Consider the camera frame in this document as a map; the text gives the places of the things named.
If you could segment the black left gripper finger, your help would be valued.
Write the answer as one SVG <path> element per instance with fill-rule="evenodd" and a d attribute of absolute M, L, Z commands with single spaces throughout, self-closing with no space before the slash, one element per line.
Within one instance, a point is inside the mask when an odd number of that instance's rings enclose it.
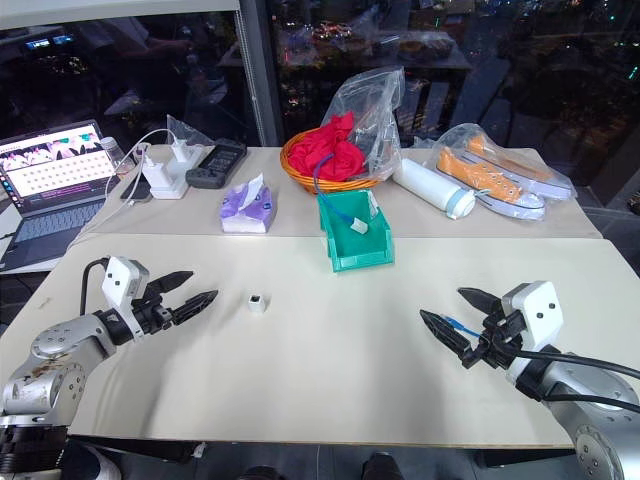
<path fill-rule="evenodd" d="M 175 271 L 152 280 L 147 283 L 144 291 L 144 299 L 150 300 L 168 293 L 189 280 L 194 275 L 193 271 Z"/>
<path fill-rule="evenodd" d="M 181 325 L 205 310 L 217 297 L 218 291 L 211 290 L 199 293 L 172 311 L 172 323 Z"/>

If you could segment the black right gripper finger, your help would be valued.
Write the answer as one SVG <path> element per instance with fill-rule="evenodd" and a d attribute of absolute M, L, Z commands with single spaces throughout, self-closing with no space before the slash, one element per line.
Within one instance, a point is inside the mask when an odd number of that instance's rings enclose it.
<path fill-rule="evenodd" d="M 426 311 L 419 311 L 422 321 L 432 335 L 457 355 L 459 359 L 465 359 L 471 352 L 471 343 L 460 334 L 449 322 L 439 315 Z"/>
<path fill-rule="evenodd" d="M 501 299 L 478 288 L 460 287 L 457 292 L 476 310 L 489 316 L 501 311 Z"/>

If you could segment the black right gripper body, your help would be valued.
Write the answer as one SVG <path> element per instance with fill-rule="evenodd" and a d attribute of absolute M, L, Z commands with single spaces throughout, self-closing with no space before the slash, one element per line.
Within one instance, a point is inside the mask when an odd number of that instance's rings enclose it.
<path fill-rule="evenodd" d="M 522 348 L 521 333 L 526 328 L 524 316 L 519 311 L 506 314 L 500 303 L 493 303 L 486 313 L 478 345 L 464 353 L 462 366 L 470 369 L 484 361 L 494 369 L 507 370 Z"/>

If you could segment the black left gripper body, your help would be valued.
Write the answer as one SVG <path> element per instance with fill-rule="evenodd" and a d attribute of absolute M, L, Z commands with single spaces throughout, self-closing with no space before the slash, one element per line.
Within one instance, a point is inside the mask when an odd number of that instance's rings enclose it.
<path fill-rule="evenodd" d="M 144 335 L 154 335 L 173 326 L 173 311 L 162 305 L 161 295 L 132 301 L 132 312 Z"/>

